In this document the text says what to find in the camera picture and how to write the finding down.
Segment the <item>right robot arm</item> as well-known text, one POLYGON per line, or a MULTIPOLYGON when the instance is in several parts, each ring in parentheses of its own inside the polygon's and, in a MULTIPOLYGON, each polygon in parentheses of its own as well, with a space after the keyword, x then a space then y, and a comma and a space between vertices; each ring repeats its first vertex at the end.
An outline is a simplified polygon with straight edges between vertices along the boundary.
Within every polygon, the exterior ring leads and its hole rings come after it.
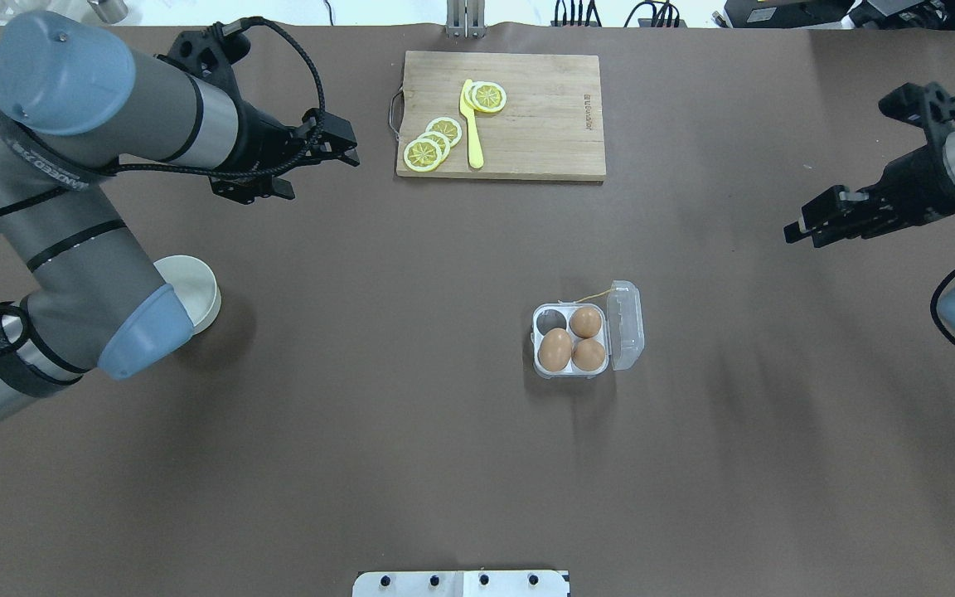
POLYGON ((929 317, 955 348, 955 124, 926 117, 925 125, 920 147, 891 159, 871 184, 819 192, 785 224, 783 237, 815 248, 894 233, 925 240, 945 269, 933 277, 929 317))

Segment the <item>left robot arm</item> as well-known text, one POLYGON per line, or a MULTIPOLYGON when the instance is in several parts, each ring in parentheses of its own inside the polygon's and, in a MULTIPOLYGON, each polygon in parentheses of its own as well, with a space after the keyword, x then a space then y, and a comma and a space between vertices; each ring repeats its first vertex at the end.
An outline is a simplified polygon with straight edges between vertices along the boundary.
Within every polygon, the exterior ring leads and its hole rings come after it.
POLYGON ((179 33, 149 56, 109 29, 24 12, 0 36, 0 235, 37 281, 0 302, 0 422, 99 369, 125 379, 196 328, 102 186, 126 172, 207 177, 218 197, 291 200, 284 175, 359 165, 352 125, 277 22, 243 17, 179 33), (265 27, 311 73, 316 106, 294 126, 242 97, 245 33, 265 27))

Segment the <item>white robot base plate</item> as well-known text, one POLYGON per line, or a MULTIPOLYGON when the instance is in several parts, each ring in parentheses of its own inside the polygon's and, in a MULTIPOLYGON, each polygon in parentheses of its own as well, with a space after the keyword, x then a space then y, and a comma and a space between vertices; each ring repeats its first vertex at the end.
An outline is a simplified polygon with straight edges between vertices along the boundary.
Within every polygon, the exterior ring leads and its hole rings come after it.
POLYGON ((571 596, 568 571, 417 570, 367 571, 352 596, 571 596))

